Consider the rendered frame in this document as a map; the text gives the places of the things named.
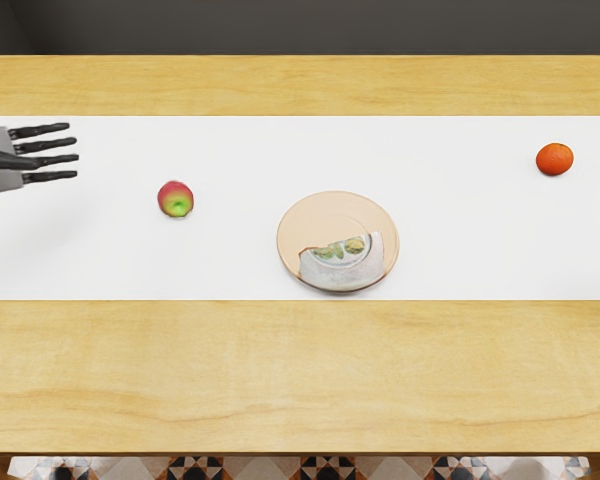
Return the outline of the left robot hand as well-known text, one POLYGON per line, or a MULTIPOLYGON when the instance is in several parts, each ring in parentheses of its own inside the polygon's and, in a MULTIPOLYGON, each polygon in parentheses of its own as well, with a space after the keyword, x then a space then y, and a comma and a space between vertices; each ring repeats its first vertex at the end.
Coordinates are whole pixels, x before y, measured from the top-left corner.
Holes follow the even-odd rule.
POLYGON ((78 154, 55 154, 39 156, 39 153, 75 145, 75 137, 40 140, 45 134, 68 130, 66 122, 24 126, 0 127, 0 193, 21 189, 29 184, 75 178, 75 170, 54 171, 47 167, 71 163, 79 159, 78 154))

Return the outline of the peach patterned plate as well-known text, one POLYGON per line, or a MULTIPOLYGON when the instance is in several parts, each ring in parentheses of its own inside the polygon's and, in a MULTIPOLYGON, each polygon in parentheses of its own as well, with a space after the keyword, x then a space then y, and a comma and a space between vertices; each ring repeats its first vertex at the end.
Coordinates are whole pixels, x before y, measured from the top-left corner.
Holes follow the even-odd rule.
POLYGON ((289 273, 331 293, 378 283, 394 267, 400 251, 389 213, 347 191, 319 192, 296 202, 280 220, 276 243, 289 273))

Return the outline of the red green apple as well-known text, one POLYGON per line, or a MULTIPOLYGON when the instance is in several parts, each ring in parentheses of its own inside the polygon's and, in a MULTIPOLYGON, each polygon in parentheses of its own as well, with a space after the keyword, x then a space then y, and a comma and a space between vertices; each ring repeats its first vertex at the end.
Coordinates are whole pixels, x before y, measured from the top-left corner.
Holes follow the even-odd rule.
POLYGON ((160 210, 172 218, 186 217, 194 207, 194 195, 183 182, 168 181, 158 191, 157 201, 160 210))

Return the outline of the orange tangerine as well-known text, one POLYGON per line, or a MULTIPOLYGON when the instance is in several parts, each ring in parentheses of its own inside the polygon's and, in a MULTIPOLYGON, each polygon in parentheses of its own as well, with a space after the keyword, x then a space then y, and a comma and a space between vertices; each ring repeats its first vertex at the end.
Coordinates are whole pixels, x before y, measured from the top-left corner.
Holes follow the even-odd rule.
POLYGON ((549 143, 536 154, 536 167, 547 176, 566 173, 574 163, 572 149, 562 143, 549 143))

